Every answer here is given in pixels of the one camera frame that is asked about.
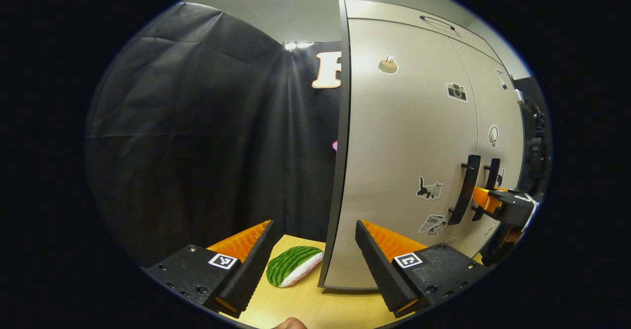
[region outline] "plush watermelon slice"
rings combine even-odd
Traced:
[[[270,261],[268,281],[276,287],[292,286],[322,262],[323,257],[322,250],[314,246],[294,246]]]

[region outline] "cabinet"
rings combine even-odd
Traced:
[[[495,71],[503,69],[502,64],[455,39],[454,33],[424,27],[428,23],[419,19],[421,11],[374,1],[340,3],[345,32],[342,71],[349,77],[342,79],[341,94],[348,95],[341,96],[341,104],[346,101],[349,108],[341,108],[340,138],[348,138],[338,146],[345,150],[340,153],[338,149],[334,186],[338,189],[334,190],[319,285],[376,289],[354,240],[357,219],[428,246],[457,237],[456,244],[467,255],[479,250],[490,236],[480,234],[489,228],[489,219],[470,225],[466,220],[472,216],[467,213],[461,224],[445,224],[432,234],[422,225],[430,218],[449,219],[448,209],[456,205],[464,179],[460,164],[469,154],[479,154],[482,164],[490,163],[491,157],[502,158],[502,163],[507,158],[517,165],[506,172],[510,174],[507,181],[516,183],[523,132],[511,137],[500,134],[495,147],[485,145],[482,137],[489,144],[485,125],[490,122],[502,133],[504,129],[514,133],[521,127],[514,113],[518,118],[521,113],[516,101],[509,101],[512,86],[503,90]],[[458,27],[456,34],[471,38],[473,33]],[[492,52],[484,44],[483,50]],[[478,66],[482,58],[485,63]],[[510,84],[507,73],[502,72]],[[480,98],[482,107],[478,106],[478,93],[489,95]],[[505,98],[498,100],[491,93]],[[516,111],[496,111],[504,104],[514,105]],[[507,117],[493,117],[494,113]],[[481,167],[479,185],[486,181],[483,172]],[[457,230],[465,226],[466,230]]]

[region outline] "black backdrop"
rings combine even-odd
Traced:
[[[167,10],[104,74],[88,115],[90,186],[141,266],[267,219],[325,241],[339,89],[314,89],[318,52],[194,3]]]

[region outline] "door handle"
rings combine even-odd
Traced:
[[[475,185],[478,181],[480,156],[473,154],[469,155],[467,163],[462,163],[461,166],[466,169],[464,173],[464,181],[462,181],[462,189],[460,190],[458,201],[456,201],[456,206],[449,208],[449,213],[451,214],[448,221],[449,225],[460,223],[462,216],[464,216],[464,212],[467,210],[469,201],[471,201],[471,196],[473,196],[473,190],[475,189]]]
[[[451,24],[449,24],[449,23],[447,23],[447,22],[444,22],[444,21],[440,21],[440,19],[435,19],[434,17],[427,17],[427,16],[419,16],[419,17],[420,17],[420,19],[422,19],[422,20],[426,20],[426,19],[433,19],[434,21],[439,21],[439,22],[440,22],[440,23],[442,23],[442,24],[447,24],[447,25],[449,26],[449,28],[451,28],[451,30],[452,30],[452,31],[455,31],[455,30],[456,30],[456,28],[455,28],[455,27],[453,27]]]
[[[500,159],[492,158],[491,165],[484,165],[484,169],[489,171],[489,178],[487,178],[487,184],[484,188],[487,190],[494,190],[495,183],[497,182],[497,175],[500,173]],[[471,209],[475,211],[475,214],[471,219],[472,221],[478,221],[482,219],[482,215],[484,215],[482,207],[475,206],[471,207]]]

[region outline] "cabinet door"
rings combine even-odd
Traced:
[[[349,40],[346,178],[324,286],[374,289],[354,239],[357,219],[428,246],[444,241],[448,225],[431,235],[419,230],[430,215],[447,221],[456,204],[460,164],[476,153],[476,104],[449,37],[392,21],[349,19]],[[464,87],[466,100],[449,96],[453,83]],[[417,196],[421,176],[433,197]]]
[[[524,156],[524,127],[511,79],[501,64],[467,44],[452,41],[462,57],[475,93],[477,154],[481,164],[490,165],[492,158],[500,158],[501,187],[517,187]],[[488,177],[489,172],[480,167],[477,186],[484,187]],[[479,221],[471,221],[473,215],[469,206],[462,222],[453,226],[448,235],[448,240],[453,239],[451,245],[471,257],[491,238],[499,223],[486,215]]]

